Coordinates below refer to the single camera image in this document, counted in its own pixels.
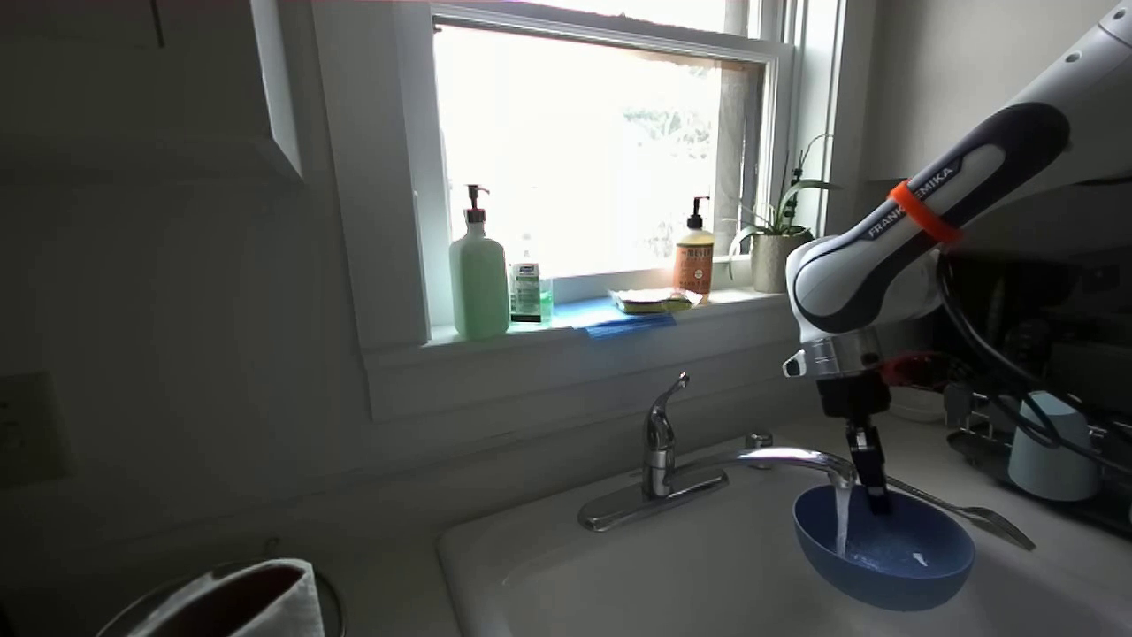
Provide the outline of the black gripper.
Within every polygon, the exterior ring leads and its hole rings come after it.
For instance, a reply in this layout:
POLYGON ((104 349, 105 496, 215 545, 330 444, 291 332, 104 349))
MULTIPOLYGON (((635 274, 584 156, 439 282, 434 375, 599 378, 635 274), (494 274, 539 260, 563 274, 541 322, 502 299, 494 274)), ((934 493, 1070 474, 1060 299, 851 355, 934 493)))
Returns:
POLYGON ((893 509, 882 431, 868 421, 893 405, 893 393, 879 372, 879 355, 857 338, 816 338, 781 360, 785 378, 807 378, 816 387, 821 409, 849 421, 849 445, 861 489, 873 512, 893 509))

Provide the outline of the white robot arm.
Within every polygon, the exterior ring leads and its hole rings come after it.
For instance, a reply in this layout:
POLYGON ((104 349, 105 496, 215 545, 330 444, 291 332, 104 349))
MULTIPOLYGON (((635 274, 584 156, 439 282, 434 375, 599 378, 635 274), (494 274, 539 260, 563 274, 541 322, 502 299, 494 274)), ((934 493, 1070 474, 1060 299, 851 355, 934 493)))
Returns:
POLYGON ((785 260, 785 294, 801 349, 788 378, 813 378, 829 419, 846 421, 861 489, 893 509, 882 431, 887 407, 873 332, 940 306, 934 260, 978 217, 1073 184, 1132 169, 1132 0, 1119 0, 1017 100, 978 124, 846 233, 785 260))

